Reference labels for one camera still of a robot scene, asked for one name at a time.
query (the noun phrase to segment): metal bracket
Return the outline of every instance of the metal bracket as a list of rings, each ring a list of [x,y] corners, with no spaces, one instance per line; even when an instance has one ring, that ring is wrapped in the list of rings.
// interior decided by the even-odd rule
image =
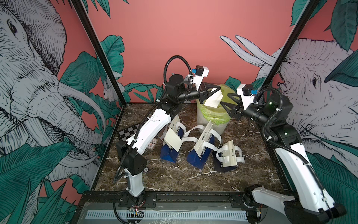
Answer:
[[[144,192],[145,203],[141,208],[155,208],[157,194],[154,192]],[[118,207],[129,208],[133,207],[133,196],[129,193],[123,194],[120,199],[117,199]]]

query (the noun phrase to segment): pink wall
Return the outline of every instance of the pink wall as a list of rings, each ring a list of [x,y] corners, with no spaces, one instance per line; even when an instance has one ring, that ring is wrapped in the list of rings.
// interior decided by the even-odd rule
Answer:
[[[206,82],[225,83],[229,76],[242,83],[255,80],[259,67],[241,60],[221,35],[234,40],[243,36],[272,54],[285,43],[293,27],[294,0],[237,1],[124,1],[109,0],[111,18],[89,2],[89,16],[100,39],[109,35],[123,38],[125,51],[123,85],[131,82],[163,82],[163,68],[173,55],[183,56],[192,67],[210,69]],[[168,73],[186,75],[181,61],[170,64]],[[140,102],[132,93],[131,102]]]

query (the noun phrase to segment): black metal frame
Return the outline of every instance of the black metal frame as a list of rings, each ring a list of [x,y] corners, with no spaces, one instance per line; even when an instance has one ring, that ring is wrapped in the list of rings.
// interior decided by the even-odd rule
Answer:
[[[120,116],[119,116],[118,121],[114,128],[114,132],[117,132],[118,125],[120,123],[120,120],[122,118],[122,115],[123,115],[123,112],[124,112],[124,109],[125,109],[127,103],[126,103],[126,101],[117,85],[117,81],[113,75],[110,64],[103,52],[101,44],[95,34],[95,31],[91,25],[88,15],[82,6],[81,0],[71,0],[71,1],[72,1],[72,4],[73,4],[81,22],[82,22],[82,24],[83,24],[87,34],[88,34],[89,39],[91,40],[91,43],[93,44],[93,47],[96,50],[96,53],[103,65],[112,85],[114,86],[114,89],[119,97],[120,103],[123,105]],[[285,43],[280,55],[278,56],[276,62],[274,63],[272,69],[270,70],[270,73],[268,74],[267,78],[265,79],[263,85],[267,85],[272,81],[278,68],[281,66],[281,64],[284,61],[285,57],[287,56],[289,50],[293,46],[295,40],[299,36],[300,32],[302,31],[303,27],[305,26],[306,22],[308,21],[309,17],[311,16],[313,10],[318,5],[319,1],[320,0],[310,0],[309,1],[307,7],[303,11],[297,24],[295,25],[294,29],[292,30],[291,35],[289,36],[287,42]],[[110,139],[110,143],[112,143],[114,136],[115,136],[115,134],[112,135],[112,137]],[[295,192],[292,191],[292,187],[290,186],[287,176],[285,175],[285,173],[283,171],[283,168],[279,162],[279,159],[275,152],[275,149],[271,148],[267,144],[267,142],[265,142],[265,145],[266,145],[267,151],[271,157],[271,160],[276,167],[277,174],[280,178],[282,186],[283,186],[284,190],[286,191],[285,194],[291,194],[291,195],[295,194]],[[106,152],[104,154],[104,158],[106,158],[108,156],[109,149],[110,149],[110,147],[108,146],[106,149]],[[112,203],[113,202],[114,195],[117,193],[117,191],[95,191],[96,184],[98,182],[98,178],[99,178],[101,171],[103,169],[104,163],[105,163],[105,159],[101,162],[98,173],[95,177],[95,180],[92,184],[90,191],[86,191],[83,193],[80,203],[78,204],[77,211],[71,220],[72,224],[75,224],[78,222],[78,219],[80,218],[80,215],[81,215],[81,212],[83,210],[83,206],[85,203],[87,203],[87,202],[97,202],[97,203],[110,202],[110,203]],[[179,203],[226,202],[226,203],[231,203],[231,206],[233,208],[241,208],[242,210],[256,210],[256,208],[249,209],[241,203],[242,195],[244,194],[244,192],[187,192],[187,191],[164,192],[164,191],[155,191],[154,193],[156,194],[156,202],[179,202]]]
[[[113,198],[116,194],[117,191],[85,191],[71,220],[71,224],[78,222],[85,203],[113,203]],[[144,197],[155,198],[155,201],[153,199],[150,200],[148,205],[144,204],[142,208],[153,208],[156,203],[230,203],[232,208],[256,212],[256,209],[261,204],[248,208],[243,203],[243,195],[244,192],[238,191],[146,191]],[[123,200],[122,204],[124,208],[130,207],[125,204],[125,200]]]
[[[284,47],[282,48],[281,53],[277,57],[277,60],[273,64],[269,74],[267,75],[265,81],[263,82],[262,86],[268,85],[271,83],[272,79],[276,75],[278,69],[280,68],[282,62],[284,62],[287,54],[291,50],[291,47],[295,43],[296,39],[300,35],[303,27],[306,25],[307,21],[309,20],[310,16],[312,15],[314,9],[317,7],[320,0],[310,0],[307,4],[307,7],[304,9],[303,13],[301,14],[299,20],[297,21],[295,27],[293,28],[291,35],[287,39]]]
[[[122,119],[122,116],[123,116],[123,113],[124,113],[124,109],[125,109],[125,108],[126,108],[126,105],[124,105],[124,106],[122,107],[122,109],[121,109],[121,112],[120,112],[120,114],[119,114],[119,117],[118,117],[118,120],[117,120],[117,122],[116,122],[116,125],[114,126],[111,139],[110,139],[110,141],[109,141],[109,143],[108,143],[108,145],[107,145],[106,151],[105,151],[105,153],[104,153],[104,155],[103,155],[103,158],[102,158],[100,167],[98,167],[98,171],[97,171],[96,177],[95,177],[95,179],[94,179],[94,181],[93,181],[93,183],[92,183],[92,187],[91,187],[90,191],[94,191],[95,188],[96,188],[98,179],[100,178],[100,175],[101,175],[101,173],[102,173],[102,169],[103,169],[103,167],[105,166],[106,158],[107,158],[107,156],[108,156],[108,154],[109,154],[109,152],[110,152],[110,149],[111,149],[111,145],[112,145],[114,136],[115,136],[116,133],[117,133],[117,129],[118,129],[119,123],[120,123],[120,121],[121,121],[121,119]]]
[[[87,32],[89,40],[91,41],[91,43],[97,53],[97,57],[100,59],[102,66],[103,66],[105,72],[107,73],[107,76],[110,79],[110,81],[114,87],[114,90],[116,91],[116,94],[118,95],[120,104],[122,105],[122,107],[125,106],[127,104],[126,100],[124,99],[123,94],[118,87],[118,83],[113,75],[111,65],[109,64],[107,57],[106,57],[106,55],[103,51],[103,48],[101,46],[101,43],[99,42],[97,35],[95,33],[95,30],[92,27],[92,24],[91,24],[90,19],[88,18],[87,12],[85,11],[85,9],[82,6],[81,0],[71,0],[71,1],[72,1],[74,9],[77,12],[79,19],[82,22],[84,29]]]

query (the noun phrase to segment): elephant ear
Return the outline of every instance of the elephant ear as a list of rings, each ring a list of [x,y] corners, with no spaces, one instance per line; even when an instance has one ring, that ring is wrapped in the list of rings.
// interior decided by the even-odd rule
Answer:
[[[0,4],[20,21],[45,66],[57,75],[63,62],[66,31],[50,0],[0,0]]]

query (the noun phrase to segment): white ruler strip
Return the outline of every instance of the white ruler strip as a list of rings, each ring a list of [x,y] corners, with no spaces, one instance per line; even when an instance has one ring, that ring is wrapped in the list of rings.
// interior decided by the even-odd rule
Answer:
[[[131,219],[201,219],[201,220],[235,220],[247,221],[246,211],[176,211],[176,210],[145,210],[144,214],[134,217],[127,210],[117,210],[119,217]],[[85,219],[117,219],[113,210],[88,210]]]

